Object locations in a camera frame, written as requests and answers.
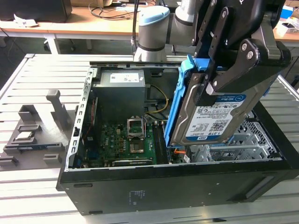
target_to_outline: hard drive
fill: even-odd
[[[278,76],[274,75],[242,93],[218,95],[213,106],[196,106],[194,98],[203,87],[206,67],[207,61],[203,59],[188,59],[182,63],[165,129],[168,147],[227,142]]]

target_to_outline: yellow cable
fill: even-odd
[[[146,115],[148,115],[150,118],[154,119],[154,120],[158,120],[158,121],[167,121],[167,120],[161,120],[161,119],[157,119],[157,118],[154,118],[152,117],[150,114],[146,113]]]
[[[160,88],[158,88],[158,87],[155,86],[155,85],[151,85],[151,86],[154,86],[157,90],[159,90],[159,91],[164,95],[165,100],[166,100],[166,104],[165,104],[165,106],[164,106],[162,109],[160,109],[160,110],[157,110],[157,111],[148,111],[147,113],[160,113],[160,112],[166,110],[166,108],[168,107],[168,101],[169,101],[169,99],[167,98],[166,94],[165,94]]]

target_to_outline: hard drive label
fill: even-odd
[[[242,105],[246,95],[219,96],[213,106],[198,106],[188,128],[190,141],[212,140],[223,134],[233,116],[231,112]]]
[[[138,73],[112,73],[110,75],[111,83],[138,83]]]

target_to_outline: aluminum work table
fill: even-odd
[[[19,120],[23,104],[53,111],[48,89],[59,89],[67,110],[79,103],[90,61],[132,61],[131,56],[27,55],[0,91],[0,152]],[[185,57],[171,56],[171,61]],[[278,77],[262,104],[299,151],[299,94]],[[65,192],[55,189],[59,169],[0,172],[0,223],[286,224],[299,220],[299,178],[281,182],[253,203],[81,216]]]

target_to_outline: barcode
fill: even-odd
[[[217,120],[213,123],[212,127],[210,127],[210,132],[221,132],[223,131],[224,127],[228,123],[229,120]]]

